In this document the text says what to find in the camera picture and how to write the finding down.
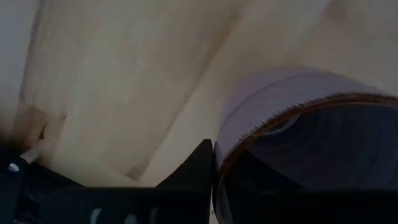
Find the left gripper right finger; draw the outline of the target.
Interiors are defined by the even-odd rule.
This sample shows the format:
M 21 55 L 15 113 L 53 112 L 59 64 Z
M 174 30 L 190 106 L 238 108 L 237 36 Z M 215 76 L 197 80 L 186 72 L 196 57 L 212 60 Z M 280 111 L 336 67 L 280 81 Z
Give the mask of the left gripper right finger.
M 220 177 L 223 223 L 397 223 L 397 191 L 306 188 L 245 152 Z

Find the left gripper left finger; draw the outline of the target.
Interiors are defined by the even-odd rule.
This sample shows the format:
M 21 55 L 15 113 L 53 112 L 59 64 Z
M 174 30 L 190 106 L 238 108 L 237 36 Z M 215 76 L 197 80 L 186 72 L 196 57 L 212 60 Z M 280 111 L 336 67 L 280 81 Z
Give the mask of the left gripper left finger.
M 46 196 L 43 223 L 209 223 L 213 146 L 204 139 L 155 187 L 69 187 Z

